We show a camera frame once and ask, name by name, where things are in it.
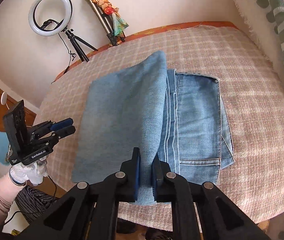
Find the ring light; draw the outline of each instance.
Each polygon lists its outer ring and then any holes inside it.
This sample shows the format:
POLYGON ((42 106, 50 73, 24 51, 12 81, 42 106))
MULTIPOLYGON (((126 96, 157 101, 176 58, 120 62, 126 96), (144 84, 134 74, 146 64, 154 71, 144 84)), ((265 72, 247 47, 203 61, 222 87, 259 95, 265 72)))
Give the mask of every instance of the ring light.
POLYGON ((41 27, 37 24, 36 20, 35 20, 35 10, 36 7, 39 5, 39 3, 42 0, 36 0, 30 8, 29 11, 29 24, 30 27, 32 28, 32 30, 41 35, 41 36, 53 36, 55 34, 58 34, 59 32, 63 31, 64 28, 67 26, 67 24, 69 23, 71 17, 72 17, 72 3, 71 0, 61 0, 64 4, 64 8, 65 8, 65 16, 62 22, 60 22, 53 30, 44 30, 41 29, 41 27))

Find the pink sleeve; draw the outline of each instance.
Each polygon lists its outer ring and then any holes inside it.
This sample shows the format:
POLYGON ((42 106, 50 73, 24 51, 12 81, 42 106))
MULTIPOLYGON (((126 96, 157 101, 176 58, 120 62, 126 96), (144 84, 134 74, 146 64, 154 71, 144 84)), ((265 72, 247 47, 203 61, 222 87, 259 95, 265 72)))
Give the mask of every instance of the pink sleeve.
POLYGON ((0 230, 3 228, 15 197, 24 187, 25 184, 22 186, 15 185, 8 173, 0 178, 0 230))

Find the gloved hand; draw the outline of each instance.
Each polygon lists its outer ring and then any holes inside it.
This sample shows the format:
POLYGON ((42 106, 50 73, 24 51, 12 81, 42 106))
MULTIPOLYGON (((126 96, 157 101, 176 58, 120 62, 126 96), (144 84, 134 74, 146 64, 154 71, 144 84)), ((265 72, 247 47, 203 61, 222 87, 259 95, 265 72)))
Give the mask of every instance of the gloved hand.
POLYGON ((30 180, 34 186, 37 186, 43 182, 43 177, 49 175, 46 164, 46 156, 27 166, 18 163, 10 168, 10 178, 18 185, 23 185, 27 180, 30 180))

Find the blue denim fabric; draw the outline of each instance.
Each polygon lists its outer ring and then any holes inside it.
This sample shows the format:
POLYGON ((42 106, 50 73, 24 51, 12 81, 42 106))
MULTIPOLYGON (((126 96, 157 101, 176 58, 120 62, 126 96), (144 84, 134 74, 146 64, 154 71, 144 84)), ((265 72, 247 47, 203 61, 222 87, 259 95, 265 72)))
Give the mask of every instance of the blue denim fabric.
POLYGON ((136 204, 154 203, 150 174, 161 139, 166 77, 166 57, 158 51, 140 64, 92 82, 72 181, 103 181, 132 157, 133 147, 139 147, 136 204))
POLYGON ((234 163, 229 124, 216 78, 166 69, 165 54, 92 82, 83 114, 74 182, 96 183, 117 172, 140 147, 135 204, 151 205, 156 152, 188 181, 216 184, 234 163))

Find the orange fabric edge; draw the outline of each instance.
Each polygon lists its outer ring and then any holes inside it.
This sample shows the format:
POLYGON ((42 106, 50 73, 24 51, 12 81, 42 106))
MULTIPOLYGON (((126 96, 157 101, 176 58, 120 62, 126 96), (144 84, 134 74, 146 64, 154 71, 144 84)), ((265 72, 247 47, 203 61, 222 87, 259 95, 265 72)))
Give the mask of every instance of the orange fabric edge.
MULTIPOLYGON (((145 37, 145 36, 148 36, 148 35, 156 34, 156 33, 163 33, 163 32, 171 31, 171 30, 187 29, 187 28, 192 28, 192 27, 196 27, 196 26, 199 26, 199 25, 208 25, 208 26, 214 26, 214 27, 233 27, 233 28, 238 30, 238 28, 231 22, 190 22, 190 23, 178 23, 178 24, 172 24, 172 25, 166 25, 166 26, 157 27, 157 28, 153 28, 153 29, 148 29, 148 30, 145 30, 145 31, 142 31, 142 32, 138 32, 138 33, 132 34, 132 35, 127 36, 125 38, 125 42, 136 40, 136 39, 139 39, 139 38, 142 38, 142 37, 145 37)), ((93 55, 95 55, 95 54, 97 54, 99 52, 107 50, 109 47, 110 47, 109 44, 104 45, 104 46, 100 47, 98 49, 98 51, 92 51, 89 54, 87 54, 87 57, 90 58, 90 57, 92 57, 93 55)), ((70 66, 68 71, 70 71, 71 69, 73 69, 74 67, 79 65, 80 63, 82 63, 80 59, 77 60, 76 62, 74 62, 70 66)), ((63 76, 63 72, 64 71, 62 71, 60 74, 58 74, 54 81, 58 80, 61 76, 63 76)))

